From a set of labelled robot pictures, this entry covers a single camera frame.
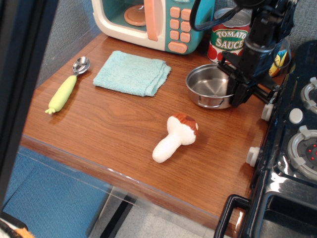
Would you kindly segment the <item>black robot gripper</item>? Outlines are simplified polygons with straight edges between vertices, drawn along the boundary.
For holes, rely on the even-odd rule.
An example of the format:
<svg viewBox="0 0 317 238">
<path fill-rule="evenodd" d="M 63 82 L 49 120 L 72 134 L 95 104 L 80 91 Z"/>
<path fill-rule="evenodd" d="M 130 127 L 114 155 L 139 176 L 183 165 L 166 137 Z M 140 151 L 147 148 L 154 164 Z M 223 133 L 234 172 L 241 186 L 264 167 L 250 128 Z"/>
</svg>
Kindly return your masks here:
<svg viewBox="0 0 317 238">
<path fill-rule="evenodd" d="M 247 102 L 253 94 L 265 103 L 274 100 L 279 86 L 268 71 L 281 45 L 278 38 L 280 23 L 276 16 L 256 16 L 244 42 L 242 55 L 222 53 L 218 68 L 229 76 L 226 93 L 233 95 L 232 107 Z"/>
</svg>

